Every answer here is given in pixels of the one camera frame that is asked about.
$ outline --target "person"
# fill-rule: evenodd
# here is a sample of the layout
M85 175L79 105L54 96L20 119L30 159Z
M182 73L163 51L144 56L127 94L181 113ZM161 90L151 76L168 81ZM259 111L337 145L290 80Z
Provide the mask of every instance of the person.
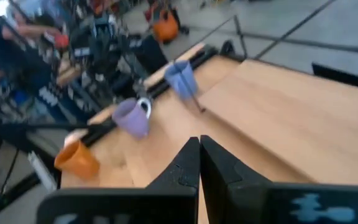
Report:
M59 34L53 27L28 25L19 15L15 15L16 30L26 38L40 37L44 33ZM66 108L78 121L86 123L90 114L81 110L68 96L67 91L59 88L52 78L52 69L45 63L38 51L24 51L16 44L14 34L8 27L0 25L0 71L3 75L22 71L26 73L26 91L43 103L56 121L68 121L59 104Z

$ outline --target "floor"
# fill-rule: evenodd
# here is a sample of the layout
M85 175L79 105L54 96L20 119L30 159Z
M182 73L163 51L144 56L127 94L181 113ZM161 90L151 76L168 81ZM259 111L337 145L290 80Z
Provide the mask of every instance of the floor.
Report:
M189 36L181 35L170 45L163 46L163 51L169 59L177 57L193 44L201 41L210 29L235 14L239 16L243 31L279 38L328 1L331 0L271 0L252 3L226 1L218 5L211 4L199 10L201 1L177 0L176 5L182 22L194 29L190 31ZM147 29L148 25L143 16L143 10L146 8L147 5L141 4L124 16L131 31L144 32ZM239 39L232 35L233 31L234 23L230 22L206 38L204 42L220 47L226 39L232 39L237 52L241 53ZM288 38L358 46L358 1L333 1L327 8L292 32ZM253 38L245 38L245 42L250 57L255 57L273 43L269 40ZM358 54L349 52L280 43L264 54L261 59L307 73L312 72L311 63L318 62L358 74ZM46 146L51 154L56 154L63 143L64 135L64 132L43 131L42 136L49 140L38 139L37 142ZM0 170L2 168L0 183L14 155L14 150L9 146L4 147L2 151L3 153L0 153ZM14 184L29 172L31 172L30 165L25 156L20 155L9 185ZM37 205L45 195L47 191L42 186L34 188L0 213L0 223L34 223Z

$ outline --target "black bar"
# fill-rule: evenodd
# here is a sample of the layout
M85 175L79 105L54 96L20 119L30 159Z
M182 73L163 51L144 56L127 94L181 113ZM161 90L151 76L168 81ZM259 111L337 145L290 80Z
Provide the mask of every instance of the black bar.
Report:
M58 170L58 172L55 175L56 179L56 189L60 189L60 186L62 184L62 172Z
M5 123L4 126L17 129L105 129L103 124L70 124L70 123Z
M284 68L284 69L287 69L287 70L291 70L291 71L294 71L294 72L300 72L300 73L304 73L304 74L307 74L307 75L313 75L312 73L308 73L308 72L305 72L305 71L302 71L302 70L299 70L299 69L295 69L295 68L290 68L290 67L285 66L285 65L279 65L279 64L276 64L276 63L273 63L273 62L268 62L266 60L262 60L262 59L253 59L253 60L255 60L257 62L266 63L266 64L274 66L274 67Z
M111 119L107 119L102 124L110 125L110 128L102 129L102 130L89 130L86 135L81 138L81 142L84 143L85 146L90 147L96 141L101 139L104 135L109 133L111 130L117 127L117 124L114 123Z
M239 17L237 15L235 15L233 17L233 21L234 21L234 25L236 26L237 35L240 38L240 44L241 44L242 51L244 52L244 58L247 58L248 53L247 53L246 43L244 42L244 35L242 34L242 31L241 31Z
M311 64L316 76L358 87L358 76L342 70Z
M40 183L36 173L32 173L0 196L0 211Z
M238 55L238 54L235 54L235 53L228 53L228 54L219 53L219 55L223 56L223 57L226 57L228 59L237 61L239 63L242 63L246 59L243 55Z
M267 46L263 51L261 51L261 53L257 54L255 56L255 58L260 59L261 57L263 57L269 50L271 50L273 47L275 47L277 44L279 44L283 39L286 39L289 35L291 35L296 30L298 30L301 26L303 26L303 24L307 23L310 19L312 19L314 16L316 16L322 10L326 9L330 4L332 4L335 1L336 0L329 0L328 2L324 3L322 6L317 8L314 12L312 12L308 17L304 18L301 22L299 22L297 25L292 27L292 29L290 29L288 32L286 32L284 35L282 35L279 40L277 40L277 41L273 42L272 44L270 44L269 46Z
M211 30L209 28L197 27L197 26L190 26L190 28L196 29L196 30L206 30L206 31ZM229 30L217 30L216 32L220 32L222 34L227 34L227 35L233 35L233 36L237 35L237 33L235 31L229 31ZM329 50L340 50L340 51L353 52L353 53L358 54L358 46L342 45L342 44L328 44L328 43L322 43L322 42L317 42L317 41L312 41L312 40L299 40L299 39L289 39L289 38L280 40L279 37L274 37L274 36L265 35L265 34L254 34L254 33L250 33L250 32L243 32L242 35L243 35L243 37L249 37L249 38L253 38L253 39L280 41L281 43L302 45L302 46L306 46L306 47L319 47L319 48L324 48L324 49L329 49Z
M6 184L7 184L8 180L9 180L9 178L11 178L12 171L13 171L13 168L15 167L16 160L17 160L18 155L19 155L19 150L16 149L15 155L14 155L14 157L13 157L13 159L12 159L11 165L9 166L9 170L8 170L8 172L7 172L7 174L6 174L4 183L2 184L1 191L0 191L0 195L3 194L4 189L6 188Z

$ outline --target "metal pole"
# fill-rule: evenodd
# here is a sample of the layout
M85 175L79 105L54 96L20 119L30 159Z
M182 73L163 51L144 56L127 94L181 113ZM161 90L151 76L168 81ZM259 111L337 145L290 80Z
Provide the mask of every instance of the metal pole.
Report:
M211 29L205 28L205 27L197 27L197 26L190 26L190 29L195 30L203 30L203 31L209 31ZM221 34L226 35L237 35L236 31L229 31L229 30L217 30L216 32L219 32ZM243 32L242 35L244 37L250 37L254 39L261 39L261 40L271 40L271 41L280 41L281 43L288 43L288 44L296 44L301 46L307 46L307 47L319 47L329 50L340 50L345 52L354 52L358 54L358 46L354 45L341 45L341 44L328 44L328 43L322 43L322 42L316 42L312 40L300 40L300 39L291 39L286 38L281 40L280 37L274 37L271 35L265 35L265 34L254 34L250 32Z
M4 123L3 126L16 129L104 129L104 124L70 124L70 123Z
M22 179L19 183L0 196L0 212L29 190L33 189L39 183L40 179L35 172L29 174L27 177L24 177L24 179Z
M102 107L100 107L99 104L92 99L89 93L86 92L82 87L80 87L80 85L75 80L70 83L70 86L82 97L82 99L88 102L96 111L102 110Z
M240 44L241 44L242 51L244 52L244 58L247 58L248 53L247 53L246 43L244 42L244 34L241 31L240 21L237 15L233 17L233 21L234 21L234 25L236 26L237 35L240 38Z

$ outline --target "wooden table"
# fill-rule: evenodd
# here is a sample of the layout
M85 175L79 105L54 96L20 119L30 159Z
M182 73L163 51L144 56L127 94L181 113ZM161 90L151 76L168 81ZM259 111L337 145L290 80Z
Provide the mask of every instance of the wooden table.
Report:
M311 180L358 185L358 87L246 60L200 103Z
M187 52L188 57L194 49ZM199 95L219 83L238 62L215 56L195 70ZM309 182L250 139L218 120L209 112L194 110L193 102L182 102L172 90L159 96L153 105L150 133L136 140L117 128L91 147L101 163L99 176L84 182L67 172L62 173L62 188L67 187L146 187L172 161L189 137L207 134L242 162L273 181ZM95 116L93 122L109 119L114 107ZM67 137L79 139L84 132ZM208 223L203 191L200 192L199 222Z

